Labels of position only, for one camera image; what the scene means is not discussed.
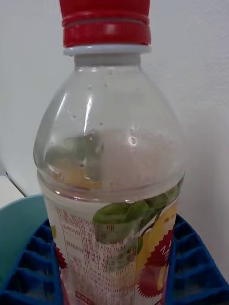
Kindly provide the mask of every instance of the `plastic bottle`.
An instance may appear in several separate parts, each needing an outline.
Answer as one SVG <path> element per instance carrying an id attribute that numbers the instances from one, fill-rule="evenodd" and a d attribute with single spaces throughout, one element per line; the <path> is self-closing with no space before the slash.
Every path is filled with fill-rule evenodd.
<path id="1" fill-rule="evenodd" d="M 34 159 L 66 304 L 164 304 L 183 140 L 141 68 L 149 0 L 61 0 L 75 68 Z"/>

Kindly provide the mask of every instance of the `nutrition label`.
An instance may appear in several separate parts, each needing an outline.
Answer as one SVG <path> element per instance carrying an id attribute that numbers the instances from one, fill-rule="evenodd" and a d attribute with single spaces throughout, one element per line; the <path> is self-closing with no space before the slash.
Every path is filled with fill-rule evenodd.
<path id="1" fill-rule="evenodd" d="M 96 240 L 92 221 L 56 207 L 65 238 L 75 293 L 85 304 L 134 304 L 137 238 L 112 244 Z M 112 233 L 114 225 L 106 225 Z"/>

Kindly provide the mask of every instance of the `red graphic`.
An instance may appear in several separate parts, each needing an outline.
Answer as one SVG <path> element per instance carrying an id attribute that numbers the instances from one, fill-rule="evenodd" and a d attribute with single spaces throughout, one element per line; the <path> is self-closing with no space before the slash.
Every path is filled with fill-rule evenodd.
<path id="1" fill-rule="evenodd" d="M 63 258 L 63 254 L 61 253 L 60 249 L 57 247 L 56 243 L 54 243 L 54 245 L 55 245 L 56 256 L 59 266 L 61 269 L 64 269 L 67 267 L 67 264 L 65 262 L 65 259 Z"/>
<path id="2" fill-rule="evenodd" d="M 168 231 L 163 240 L 151 252 L 151 256 L 147 259 L 144 269 L 142 270 L 139 282 L 138 291 L 142 297 L 155 297 L 162 294 L 162 299 L 158 304 L 165 303 L 165 290 L 168 272 L 168 257 L 170 246 L 173 238 L 173 230 Z M 160 276 L 163 277 L 163 287 L 158 289 L 158 281 Z"/>

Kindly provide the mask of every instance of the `yellow fruit illustration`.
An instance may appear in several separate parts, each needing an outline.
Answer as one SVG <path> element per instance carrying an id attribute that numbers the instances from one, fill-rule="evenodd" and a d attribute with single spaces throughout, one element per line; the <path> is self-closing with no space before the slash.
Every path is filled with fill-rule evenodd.
<path id="1" fill-rule="evenodd" d="M 164 282 L 165 282 L 165 277 L 166 277 L 166 274 L 167 274 L 167 268 L 168 268 L 167 265 L 161 267 L 159 279 L 158 279 L 158 282 L 157 282 L 157 290 L 158 291 L 160 291 L 163 288 L 163 285 L 164 285 Z"/>
<path id="2" fill-rule="evenodd" d="M 139 255 L 137 256 L 136 281 L 138 281 L 141 271 L 155 246 L 157 246 L 159 242 L 163 240 L 164 235 L 166 235 L 169 230 L 173 229 L 176 219 L 176 211 L 177 203 L 175 202 L 161 214 L 159 219 L 155 222 L 153 228 L 143 235 L 143 246 Z M 164 277 L 165 273 L 166 269 L 162 269 L 158 285 L 160 285 L 161 278 Z"/>

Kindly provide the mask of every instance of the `teal container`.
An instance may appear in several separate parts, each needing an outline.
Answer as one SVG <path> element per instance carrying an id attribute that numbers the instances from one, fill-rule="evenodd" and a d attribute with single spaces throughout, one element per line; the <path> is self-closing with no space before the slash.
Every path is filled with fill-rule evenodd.
<path id="1" fill-rule="evenodd" d="M 31 235 L 46 218 L 41 195 L 25 197 L 0 209 L 0 288 Z"/>

